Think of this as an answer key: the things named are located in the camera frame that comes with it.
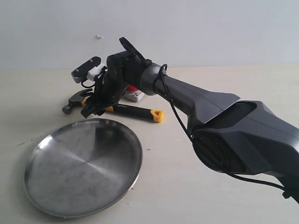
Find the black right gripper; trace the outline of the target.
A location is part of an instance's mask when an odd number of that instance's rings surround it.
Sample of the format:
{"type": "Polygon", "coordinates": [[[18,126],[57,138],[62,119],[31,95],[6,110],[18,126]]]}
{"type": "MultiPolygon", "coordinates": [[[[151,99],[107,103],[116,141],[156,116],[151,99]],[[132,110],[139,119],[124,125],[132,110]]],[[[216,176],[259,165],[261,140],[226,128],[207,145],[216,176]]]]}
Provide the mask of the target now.
{"type": "Polygon", "coordinates": [[[149,59],[127,51],[108,56],[107,72],[100,83],[96,84],[94,92],[90,88],[80,94],[83,98],[81,115],[84,118],[101,116],[105,113],[105,105],[119,102],[128,85],[145,92],[141,86],[141,78],[149,66],[149,59]]]}

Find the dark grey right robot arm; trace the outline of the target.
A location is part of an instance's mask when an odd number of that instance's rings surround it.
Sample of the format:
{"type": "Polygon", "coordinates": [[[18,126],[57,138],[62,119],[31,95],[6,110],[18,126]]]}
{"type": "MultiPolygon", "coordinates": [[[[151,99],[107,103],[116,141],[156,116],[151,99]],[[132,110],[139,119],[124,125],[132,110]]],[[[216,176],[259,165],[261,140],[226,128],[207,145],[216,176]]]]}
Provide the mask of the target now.
{"type": "Polygon", "coordinates": [[[283,197],[299,198],[299,130],[264,103],[232,93],[207,91],[166,74],[167,66],[126,52],[111,55],[107,70],[82,110],[101,115],[132,85],[159,95],[187,116],[183,130],[197,157],[210,169],[250,182],[251,175],[278,179],[283,197]]]}

